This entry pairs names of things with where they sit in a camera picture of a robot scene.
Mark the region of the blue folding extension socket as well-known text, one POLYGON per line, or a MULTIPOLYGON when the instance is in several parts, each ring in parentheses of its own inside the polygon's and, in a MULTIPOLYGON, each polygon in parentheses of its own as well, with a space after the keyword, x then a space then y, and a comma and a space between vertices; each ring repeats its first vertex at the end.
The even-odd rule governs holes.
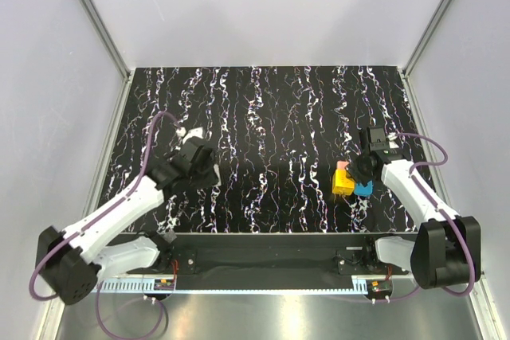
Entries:
POLYGON ((356 182, 354 188, 354 195, 359 197, 370 197, 374 191, 373 181, 369 181, 366 185, 356 182))

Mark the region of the pink plug adapter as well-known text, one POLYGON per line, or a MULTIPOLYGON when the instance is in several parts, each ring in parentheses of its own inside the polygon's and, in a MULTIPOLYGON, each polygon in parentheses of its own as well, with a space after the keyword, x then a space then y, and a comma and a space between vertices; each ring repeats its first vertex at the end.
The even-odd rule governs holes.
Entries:
POLYGON ((336 163, 336 169, 337 170, 346 170, 348 165, 349 165, 349 162, 347 162, 347 161, 338 161, 336 163))

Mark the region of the yellow socket cube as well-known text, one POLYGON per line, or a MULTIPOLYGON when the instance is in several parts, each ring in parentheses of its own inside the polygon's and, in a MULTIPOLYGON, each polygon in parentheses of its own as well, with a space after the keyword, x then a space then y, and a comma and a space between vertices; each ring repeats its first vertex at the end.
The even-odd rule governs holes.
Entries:
POLYGON ((355 190, 355 181, 345 169, 335 170, 332 176, 331 192, 335 195, 350 196, 355 190))

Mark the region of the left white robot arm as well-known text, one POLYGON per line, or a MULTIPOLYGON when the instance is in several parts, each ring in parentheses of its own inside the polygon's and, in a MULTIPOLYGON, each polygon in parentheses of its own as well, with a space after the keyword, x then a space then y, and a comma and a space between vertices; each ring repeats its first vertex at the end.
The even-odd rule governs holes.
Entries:
POLYGON ((36 267, 29 293, 36 300, 41 277, 53 297, 66 305, 84 299, 99 283, 134 270, 165 272, 172 262, 174 233, 140 233, 122 244, 112 241, 146 213, 179 194, 220 182, 216 151, 205 139, 188 138, 169 158, 155 162, 95 212, 59 231, 53 226, 38 237, 36 267))

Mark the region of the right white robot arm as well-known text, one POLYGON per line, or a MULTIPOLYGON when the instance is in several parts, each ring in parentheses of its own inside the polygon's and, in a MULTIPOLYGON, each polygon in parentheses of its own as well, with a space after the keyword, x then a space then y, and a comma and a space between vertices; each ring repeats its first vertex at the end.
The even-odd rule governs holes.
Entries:
POLYGON ((441 288, 467 296, 481 277, 481 226, 448 206, 380 126, 359 130, 361 150, 346 166, 357 183, 383 184, 402 203, 418 227, 414 240, 382 236, 361 257, 364 268, 380 273, 389 264, 411 272, 422 289, 441 288))

